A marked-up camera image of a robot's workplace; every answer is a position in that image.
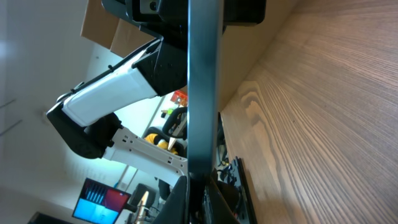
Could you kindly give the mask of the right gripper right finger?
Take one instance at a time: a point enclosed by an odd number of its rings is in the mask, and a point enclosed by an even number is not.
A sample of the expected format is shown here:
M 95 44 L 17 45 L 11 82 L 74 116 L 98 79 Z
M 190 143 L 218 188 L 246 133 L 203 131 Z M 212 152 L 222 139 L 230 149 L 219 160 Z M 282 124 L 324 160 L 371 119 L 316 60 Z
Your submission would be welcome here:
M 205 224 L 239 224 L 212 178 L 206 180 L 203 198 Z

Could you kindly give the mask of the computer monitor background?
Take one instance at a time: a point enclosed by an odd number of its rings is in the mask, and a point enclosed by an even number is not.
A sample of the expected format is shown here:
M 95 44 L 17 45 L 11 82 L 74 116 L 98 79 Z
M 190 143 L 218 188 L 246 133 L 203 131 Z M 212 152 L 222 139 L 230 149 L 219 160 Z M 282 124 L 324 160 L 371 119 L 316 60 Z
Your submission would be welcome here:
M 73 218 L 96 224 L 115 224 L 131 194 L 86 178 Z

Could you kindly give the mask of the cardboard box background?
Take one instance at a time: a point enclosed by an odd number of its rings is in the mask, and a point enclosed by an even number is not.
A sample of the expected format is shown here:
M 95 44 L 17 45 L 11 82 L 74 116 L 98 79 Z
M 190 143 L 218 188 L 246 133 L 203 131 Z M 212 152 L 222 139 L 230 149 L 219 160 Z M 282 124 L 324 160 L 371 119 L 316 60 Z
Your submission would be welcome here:
M 107 12 L 100 0 L 88 0 L 80 35 L 126 57 L 154 37 Z

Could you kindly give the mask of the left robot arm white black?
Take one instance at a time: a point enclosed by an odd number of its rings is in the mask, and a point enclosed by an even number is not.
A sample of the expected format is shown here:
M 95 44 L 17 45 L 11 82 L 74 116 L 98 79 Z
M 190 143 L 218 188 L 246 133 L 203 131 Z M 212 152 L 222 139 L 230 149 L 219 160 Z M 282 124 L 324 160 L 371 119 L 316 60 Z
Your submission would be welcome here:
M 60 96 L 47 117 L 69 148 L 87 159 L 135 167 L 170 185 L 211 174 L 218 116 L 220 42 L 226 26 L 254 26 L 265 1 L 103 1 L 103 7 L 152 40 L 94 79 Z M 182 123 L 186 157 L 132 133 L 116 111 L 141 100 L 188 89 Z

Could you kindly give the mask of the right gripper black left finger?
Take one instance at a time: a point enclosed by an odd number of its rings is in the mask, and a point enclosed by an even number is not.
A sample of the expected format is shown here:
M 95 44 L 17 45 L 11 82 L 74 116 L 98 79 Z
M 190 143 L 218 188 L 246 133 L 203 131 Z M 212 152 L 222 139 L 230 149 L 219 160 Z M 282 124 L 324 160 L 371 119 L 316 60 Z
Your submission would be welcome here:
M 184 224 L 186 211 L 187 177 L 179 177 L 165 205 L 152 224 Z

